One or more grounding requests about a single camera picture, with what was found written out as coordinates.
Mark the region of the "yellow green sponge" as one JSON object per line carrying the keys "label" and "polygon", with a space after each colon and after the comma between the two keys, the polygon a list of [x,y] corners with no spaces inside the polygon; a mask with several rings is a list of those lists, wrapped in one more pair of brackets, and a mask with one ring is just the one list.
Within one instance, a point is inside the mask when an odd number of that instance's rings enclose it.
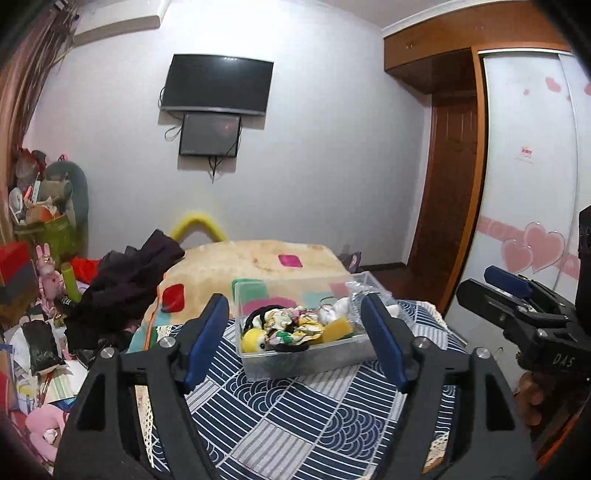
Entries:
{"label": "yellow green sponge", "polygon": [[325,326],[320,340],[322,343],[332,343],[349,338],[354,333],[355,330],[353,330],[351,322],[346,317],[341,317]]}

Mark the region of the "yellow plush toy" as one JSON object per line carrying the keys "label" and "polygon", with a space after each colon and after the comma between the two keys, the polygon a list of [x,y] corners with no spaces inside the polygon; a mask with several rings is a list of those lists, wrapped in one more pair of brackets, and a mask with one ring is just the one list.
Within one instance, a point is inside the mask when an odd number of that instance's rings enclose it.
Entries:
{"label": "yellow plush toy", "polygon": [[242,335],[242,352],[245,354],[263,353],[269,348],[266,331],[260,328],[252,328]]}

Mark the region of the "pink bunny toy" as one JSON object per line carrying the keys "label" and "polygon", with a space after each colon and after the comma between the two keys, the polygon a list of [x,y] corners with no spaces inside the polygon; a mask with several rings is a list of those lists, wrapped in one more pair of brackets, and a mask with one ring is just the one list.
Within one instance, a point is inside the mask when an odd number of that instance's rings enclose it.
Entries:
{"label": "pink bunny toy", "polygon": [[54,318],[58,313],[55,300],[65,292],[63,276],[56,268],[48,243],[37,245],[35,251],[41,308],[48,318]]}

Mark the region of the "green cardboard box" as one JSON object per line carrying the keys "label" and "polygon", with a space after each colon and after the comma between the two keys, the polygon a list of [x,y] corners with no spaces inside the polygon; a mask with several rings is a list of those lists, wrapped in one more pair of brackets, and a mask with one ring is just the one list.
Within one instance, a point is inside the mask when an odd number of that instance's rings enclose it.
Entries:
{"label": "green cardboard box", "polygon": [[15,225],[14,235],[18,241],[28,245],[33,259],[36,258],[36,246],[45,243],[49,245],[52,258],[57,263],[76,256],[82,249],[82,235],[65,215],[45,223]]}

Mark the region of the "black clothes pile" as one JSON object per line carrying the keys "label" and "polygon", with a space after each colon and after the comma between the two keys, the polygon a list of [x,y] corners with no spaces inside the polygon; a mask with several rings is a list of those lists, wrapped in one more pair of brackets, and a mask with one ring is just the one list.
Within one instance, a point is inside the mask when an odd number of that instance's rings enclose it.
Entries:
{"label": "black clothes pile", "polygon": [[140,248],[111,251],[64,319],[68,353],[88,361],[105,347],[124,351],[157,296],[164,274],[184,257],[172,238],[154,230]]}

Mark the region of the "floral fabric scrunchie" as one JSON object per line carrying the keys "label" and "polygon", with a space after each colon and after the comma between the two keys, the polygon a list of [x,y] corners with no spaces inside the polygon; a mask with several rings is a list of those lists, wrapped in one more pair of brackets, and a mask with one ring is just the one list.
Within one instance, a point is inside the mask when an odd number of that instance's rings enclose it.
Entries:
{"label": "floral fabric scrunchie", "polygon": [[322,336],[318,314],[301,307],[273,308],[264,314],[263,330],[273,349],[307,346]]}

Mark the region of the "large wall television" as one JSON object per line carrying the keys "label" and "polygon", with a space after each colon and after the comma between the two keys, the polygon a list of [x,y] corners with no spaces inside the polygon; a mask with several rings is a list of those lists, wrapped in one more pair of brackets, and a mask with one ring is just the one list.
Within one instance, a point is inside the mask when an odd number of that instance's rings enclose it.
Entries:
{"label": "large wall television", "polygon": [[266,115],[273,63],[240,57],[175,54],[160,108],[169,112]]}

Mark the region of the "striped brown curtain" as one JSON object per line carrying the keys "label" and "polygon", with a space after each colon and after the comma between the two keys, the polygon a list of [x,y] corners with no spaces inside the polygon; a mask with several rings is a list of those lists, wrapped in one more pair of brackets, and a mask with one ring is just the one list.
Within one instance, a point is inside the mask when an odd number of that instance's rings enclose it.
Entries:
{"label": "striped brown curtain", "polygon": [[1,3],[1,243],[14,239],[8,187],[51,65],[77,15],[74,1]]}

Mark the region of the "red box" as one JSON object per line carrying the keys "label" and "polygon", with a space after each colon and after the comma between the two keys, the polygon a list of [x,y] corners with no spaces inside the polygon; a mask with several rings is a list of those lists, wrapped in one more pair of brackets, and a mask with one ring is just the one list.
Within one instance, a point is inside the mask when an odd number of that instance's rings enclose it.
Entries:
{"label": "red box", "polygon": [[9,305],[29,288],[37,286],[36,272],[26,242],[11,242],[0,251],[2,305]]}

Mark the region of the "white wardrobe with hearts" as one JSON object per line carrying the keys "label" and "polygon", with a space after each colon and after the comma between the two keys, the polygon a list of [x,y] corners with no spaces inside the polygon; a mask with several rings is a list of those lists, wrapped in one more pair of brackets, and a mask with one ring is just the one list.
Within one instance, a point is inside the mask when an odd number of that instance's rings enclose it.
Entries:
{"label": "white wardrobe with hearts", "polygon": [[464,279],[489,266],[574,300],[578,214],[590,203],[590,79],[572,54],[480,53],[487,113],[484,189]]}

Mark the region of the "white cloth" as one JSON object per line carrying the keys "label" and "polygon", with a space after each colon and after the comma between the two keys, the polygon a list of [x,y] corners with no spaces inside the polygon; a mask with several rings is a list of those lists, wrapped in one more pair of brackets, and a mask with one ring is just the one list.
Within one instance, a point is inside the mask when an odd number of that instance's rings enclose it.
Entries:
{"label": "white cloth", "polygon": [[[318,308],[318,321],[323,325],[329,325],[339,318],[346,318],[351,323],[362,324],[363,298],[365,295],[352,295],[339,298],[332,304],[322,304]],[[401,306],[392,297],[379,295],[378,298],[390,316],[405,319],[405,313],[401,310]]]}

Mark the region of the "small wall monitor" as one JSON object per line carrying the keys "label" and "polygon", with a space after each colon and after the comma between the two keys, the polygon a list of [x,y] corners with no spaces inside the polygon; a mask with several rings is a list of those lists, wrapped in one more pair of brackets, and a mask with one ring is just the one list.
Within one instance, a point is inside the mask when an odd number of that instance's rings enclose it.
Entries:
{"label": "small wall monitor", "polygon": [[221,113],[188,113],[183,117],[179,154],[235,158],[242,133],[242,117]]}

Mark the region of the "clear plastic storage bin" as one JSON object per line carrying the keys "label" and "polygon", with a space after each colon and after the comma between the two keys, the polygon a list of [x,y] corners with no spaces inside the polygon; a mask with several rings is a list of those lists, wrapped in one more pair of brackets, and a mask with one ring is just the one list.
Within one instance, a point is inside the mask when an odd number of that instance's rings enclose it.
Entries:
{"label": "clear plastic storage bin", "polygon": [[377,294],[394,318],[413,325],[401,301],[369,272],[235,282],[235,346],[250,381],[341,369],[376,357],[361,319]]}

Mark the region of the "brown wooden door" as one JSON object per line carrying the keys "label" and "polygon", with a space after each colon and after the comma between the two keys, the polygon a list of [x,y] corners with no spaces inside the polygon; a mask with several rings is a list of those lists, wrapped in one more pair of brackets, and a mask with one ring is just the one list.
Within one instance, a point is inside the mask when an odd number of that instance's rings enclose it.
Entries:
{"label": "brown wooden door", "polygon": [[476,172],[478,133],[474,91],[433,97],[428,165],[408,267],[406,296],[444,312],[458,278],[456,263],[468,221]]}

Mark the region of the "yellow curved pillow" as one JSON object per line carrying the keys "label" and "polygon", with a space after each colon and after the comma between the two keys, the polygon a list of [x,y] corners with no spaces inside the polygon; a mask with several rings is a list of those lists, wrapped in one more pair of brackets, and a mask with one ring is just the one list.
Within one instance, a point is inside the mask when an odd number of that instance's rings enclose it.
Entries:
{"label": "yellow curved pillow", "polygon": [[177,243],[182,243],[190,234],[197,231],[204,232],[214,243],[228,241],[228,235],[222,231],[211,215],[202,211],[190,211],[184,214],[172,227],[168,236]]}

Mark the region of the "beige colourful-squares blanket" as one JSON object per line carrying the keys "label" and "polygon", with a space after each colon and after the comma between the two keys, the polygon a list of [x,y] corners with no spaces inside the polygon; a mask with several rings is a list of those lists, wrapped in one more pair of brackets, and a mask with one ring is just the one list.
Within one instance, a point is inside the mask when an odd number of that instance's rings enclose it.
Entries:
{"label": "beige colourful-squares blanket", "polygon": [[[232,282],[235,280],[294,280],[345,275],[342,262],[331,249],[322,245],[243,240],[190,248],[164,273],[157,285],[156,297],[148,305],[128,351],[135,353],[147,349],[151,329],[155,326],[182,324],[197,318],[214,293],[228,298],[230,310],[235,313],[232,299]],[[162,295],[166,288],[177,284],[183,286],[183,308],[165,314],[161,311]]]}

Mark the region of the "grey curved pillow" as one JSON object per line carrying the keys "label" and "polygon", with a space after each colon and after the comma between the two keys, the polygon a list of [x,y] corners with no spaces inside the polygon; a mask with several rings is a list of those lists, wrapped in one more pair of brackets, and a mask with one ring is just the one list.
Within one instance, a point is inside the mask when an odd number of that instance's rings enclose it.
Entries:
{"label": "grey curved pillow", "polygon": [[45,178],[41,181],[39,199],[51,199],[63,210],[75,228],[87,223],[88,184],[83,170],[76,163],[62,160],[47,166]]}

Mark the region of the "navy patterned tablecloth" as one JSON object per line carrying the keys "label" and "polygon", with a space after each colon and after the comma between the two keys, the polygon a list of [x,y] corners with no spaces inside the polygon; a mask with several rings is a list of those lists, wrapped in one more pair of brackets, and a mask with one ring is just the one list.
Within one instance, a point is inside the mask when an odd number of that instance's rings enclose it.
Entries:
{"label": "navy patterned tablecloth", "polygon": [[393,439],[406,397],[378,361],[252,382],[228,325],[185,401],[223,479],[367,479]]}

